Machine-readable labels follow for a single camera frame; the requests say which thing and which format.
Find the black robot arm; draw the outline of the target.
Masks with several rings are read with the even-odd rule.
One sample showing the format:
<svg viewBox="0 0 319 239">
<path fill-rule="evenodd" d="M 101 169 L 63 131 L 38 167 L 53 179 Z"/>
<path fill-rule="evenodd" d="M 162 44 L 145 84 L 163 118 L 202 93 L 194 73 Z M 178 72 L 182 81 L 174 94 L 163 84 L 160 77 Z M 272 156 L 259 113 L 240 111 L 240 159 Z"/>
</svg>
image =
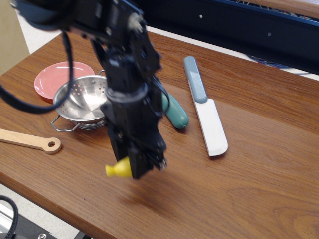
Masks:
<svg viewBox="0 0 319 239">
<path fill-rule="evenodd" d="M 158 123 L 167 91 L 156 77 L 160 55 L 149 40 L 143 11 L 130 0 L 12 0 L 10 5 L 33 27 L 88 38 L 106 73 L 107 101 L 101 106 L 117 160 L 108 176 L 141 178 L 166 167 L 166 149 Z"/>
</svg>

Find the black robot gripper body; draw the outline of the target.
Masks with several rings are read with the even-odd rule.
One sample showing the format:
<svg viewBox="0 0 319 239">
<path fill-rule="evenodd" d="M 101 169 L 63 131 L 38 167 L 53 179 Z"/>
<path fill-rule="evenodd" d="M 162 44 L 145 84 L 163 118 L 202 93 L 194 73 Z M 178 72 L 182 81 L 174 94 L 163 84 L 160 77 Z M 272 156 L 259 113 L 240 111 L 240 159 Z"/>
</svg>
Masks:
<svg viewBox="0 0 319 239">
<path fill-rule="evenodd" d="M 106 90 L 107 102 L 101 106 L 108 136 L 117 161 L 127 157 L 134 179 L 154 167 L 166 167 L 166 143 L 158 124 L 164 115 L 161 83 L 142 84 L 132 93 Z"/>
</svg>

